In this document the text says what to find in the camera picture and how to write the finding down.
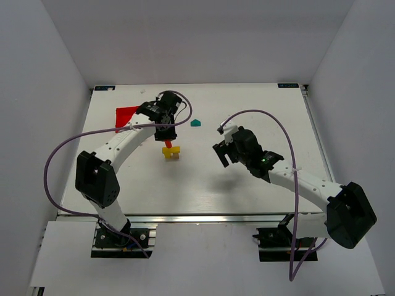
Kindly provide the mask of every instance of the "white enclosure wall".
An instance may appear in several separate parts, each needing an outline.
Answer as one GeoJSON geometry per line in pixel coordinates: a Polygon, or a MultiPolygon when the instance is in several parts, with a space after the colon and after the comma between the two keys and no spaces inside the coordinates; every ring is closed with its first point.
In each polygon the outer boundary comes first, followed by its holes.
{"type": "MultiPolygon", "coordinates": [[[[55,208],[43,189],[46,157],[78,132],[88,88],[39,0],[0,9],[0,294],[25,295],[38,246],[55,208]]],[[[59,201],[73,148],[56,159],[50,187],[59,201]]]]}
{"type": "Polygon", "coordinates": [[[353,0],[43,0],[89,87],[309,83],[353,0]]]}
{"type": "Polygon", "coordinates": [[[387,295],[395,295],[395,1],[357,0],[310,86],[337,182],[360,183],[378,222],[368,234],[387,295]]]}

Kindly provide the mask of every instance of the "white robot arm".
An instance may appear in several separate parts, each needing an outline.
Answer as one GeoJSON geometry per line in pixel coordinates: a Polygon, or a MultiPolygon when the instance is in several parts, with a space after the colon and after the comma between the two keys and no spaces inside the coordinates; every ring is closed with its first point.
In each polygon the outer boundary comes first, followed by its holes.
{"type": "MultiPolygon", "coordinates": [[[[224,167],[241,162],[250,173],[278,186],[295,190],[294,169],[282,156],[263,151],[254,133],[229,121],[218,130],[224,140],[213,146],[224,167]]],[[[332,238],[339,245],[353,249],[377,217],[362,188],[356,183],[347,186],[318,178],[304,170],[297,170],[299,195],[316,206],[322,213],[298,214],[296,238],[332,238]]],[[[278,229],[291,238],[294,215],[286,215],[278,229]]]]}
{"type": "MultiPolygon", "coordinates": [[[[116,174],[133,151],[147,138],[171,141],[176,138],[175,127],[146,126],[172,124],[182,99],[171,91],[163,93],[154,102],[145,102],[137,109],[125,126],[145,126],[121,131],[92,153],[83,151],[77,158],[75,187],[96,209],[107,225],[125,234],[130,232],[130,222],[122,213],[117,197],[120,186],[116,174]]],[[[115,245],[123,246],[128,239],[106,228],[115,245]]]]}

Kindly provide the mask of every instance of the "green block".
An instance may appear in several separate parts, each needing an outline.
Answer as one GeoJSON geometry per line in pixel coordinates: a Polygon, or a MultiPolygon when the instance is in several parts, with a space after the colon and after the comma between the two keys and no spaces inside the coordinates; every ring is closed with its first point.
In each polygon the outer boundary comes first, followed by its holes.
{"type": "Polygon", "coordinates": [[[194,119],[191,121],[191,126],[201,126],[202,123],[200,122],[200,120],[194,119]]]}

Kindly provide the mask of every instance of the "red cloth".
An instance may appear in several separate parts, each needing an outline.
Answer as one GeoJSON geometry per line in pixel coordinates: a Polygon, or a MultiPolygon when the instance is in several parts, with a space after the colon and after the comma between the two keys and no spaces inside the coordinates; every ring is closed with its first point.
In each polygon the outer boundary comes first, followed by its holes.
{"type": "Polygon", "coordinates": [[[138,107],[139,106],[117,108],[115,111],[115,127],[124,127],[130,121],[133,114],[136,113],[138,107]]]}

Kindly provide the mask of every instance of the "yellow toy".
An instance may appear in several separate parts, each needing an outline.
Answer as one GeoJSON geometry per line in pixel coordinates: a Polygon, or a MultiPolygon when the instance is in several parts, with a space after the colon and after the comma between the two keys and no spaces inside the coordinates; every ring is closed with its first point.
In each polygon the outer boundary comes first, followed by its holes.
{"type": "Polygon", "coordinates": [[[181,147],[180,146],[172,146],[170,141],[165,141],[166,147],[162,148],[162,153],[165,155],[166,159],[169,158],[180,158],[181,147]]]}

